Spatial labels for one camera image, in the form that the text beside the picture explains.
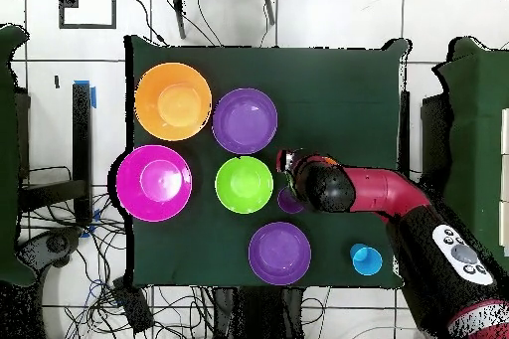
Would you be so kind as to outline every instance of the lime green bowl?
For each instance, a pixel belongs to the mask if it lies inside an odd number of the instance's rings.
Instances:
[[[229,159],[216,175],[216,194],[220,202],[236,214],[251,214],[270,199],[272,174],[260,160],[251,156]]]

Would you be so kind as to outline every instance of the bowl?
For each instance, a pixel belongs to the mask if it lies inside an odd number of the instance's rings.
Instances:
[[[163,140],[184,140],[198,133],[212,110],[212,94],[192,67],[165,63],[146,72],[134,94],[139,123]]]
[[[176,216],[186,206],[191,189],[189,166],[166,146],[135,148],[116,173],[120,204],[141,221],[160,222]]]
[[[253,272],[272,285],[290,285],[301,279],[311,263],[311,246],[295,225],[274,222],[254,233],[249,248]]]
[[[264,149],[277,130],[277,111],[270,98],[254,88],[227,93],[212,116],[212,130],[218,143],[238,155]]]
[[[229,159],[216,175],[216,194],[220,202],[237,214],[261,209],[270,199],[272,174],[260,160],[251,156]]]

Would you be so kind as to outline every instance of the green tablecloth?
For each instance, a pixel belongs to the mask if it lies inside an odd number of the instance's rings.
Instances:
[[[250,238],[267,223],[287,221],[306,233],[312,251],[309,270],[296,286],[401,286],[384,224],[375,215],[289,216],[278,207],[284,177],[275,173],[275,155],[279,148],[306,147],[349,165],[395,169],[399,62],[407,41],[394,41],[385,50],[327,50],[159,48],[135,36],[126,40],[132,44],[126,64],[133,59],[135,85],[158,64],[184,63],[209,83],[213,107],[232,89],[255,87],[272,98],[278,112],[274,139],[254,155],[270,168],[274,193],[250,215],[228,211],[216,197],[216,172],[234,155],[215,141],[212,117],[202,131],[179,142],[151,136],[134,117],[134,146],[165,144],[186,159],[193,174],[191,198],[177,217],[156,224],[133,220],[135,284],[262,285],[249,265]],[[127,93],[132,98],[133,91]],[[379,273],[355,272],[349,258],[355,243],[380,251]]]
[[[509,52],[480,48],[473,39],[454,42],[443,76],[454,113],[452,158],[444,202],[509,272],[499,245],[502,109],[509,108]]]

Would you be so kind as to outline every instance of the pink bowl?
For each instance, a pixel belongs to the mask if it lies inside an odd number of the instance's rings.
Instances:
[[[174,150],[140,146],[118,167],[116,193],[120,204],[141,221],[165,221],[177,215],[191,196],[191,170]]]

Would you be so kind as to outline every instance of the blue cup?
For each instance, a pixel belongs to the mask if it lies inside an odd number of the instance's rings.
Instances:
[[[355,270],[365,276],[375,274],[382,268],[382,255],[366,245],[353,245],[350,257]]]

